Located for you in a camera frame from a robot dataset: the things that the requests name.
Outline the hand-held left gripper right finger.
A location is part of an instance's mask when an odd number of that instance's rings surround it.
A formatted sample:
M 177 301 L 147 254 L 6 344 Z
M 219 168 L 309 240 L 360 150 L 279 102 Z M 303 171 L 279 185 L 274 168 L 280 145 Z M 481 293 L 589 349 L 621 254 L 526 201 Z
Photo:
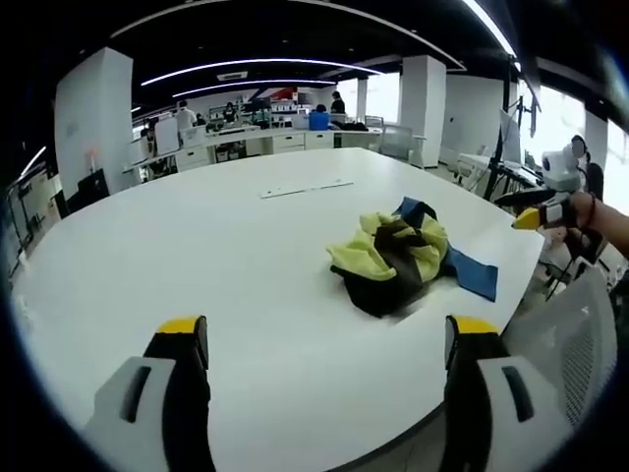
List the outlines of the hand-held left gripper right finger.
M 572 435 L 557 389 L 487 321 L 448 316 L 444 362 L 445 471 L 538 471 Z

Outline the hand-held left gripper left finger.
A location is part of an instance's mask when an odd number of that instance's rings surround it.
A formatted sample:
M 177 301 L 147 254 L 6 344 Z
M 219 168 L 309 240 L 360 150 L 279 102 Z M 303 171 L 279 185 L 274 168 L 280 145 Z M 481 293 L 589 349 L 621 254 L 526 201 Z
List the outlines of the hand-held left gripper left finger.
M 172 319 L 94 396 L 84 435 L 116 471 L 213 471 L 204 316 Z

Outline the person's right hand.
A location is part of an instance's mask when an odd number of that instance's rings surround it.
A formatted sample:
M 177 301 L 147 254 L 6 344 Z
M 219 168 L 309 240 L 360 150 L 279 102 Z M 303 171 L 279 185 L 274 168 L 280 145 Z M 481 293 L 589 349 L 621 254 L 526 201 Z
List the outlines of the person's right hand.
M 595 229 L 600 200 L 592 193 L 576 192 L 569 198 L 571 227 Z

